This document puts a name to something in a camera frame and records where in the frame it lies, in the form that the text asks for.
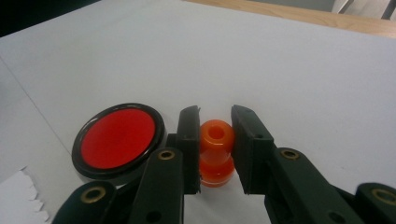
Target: red circular lid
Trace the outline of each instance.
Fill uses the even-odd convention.
[[[139,157],[155,134],[150,114],[131,108],[107,114],[97,120],[81,143],[82,159],[91,167],[110,169]]]

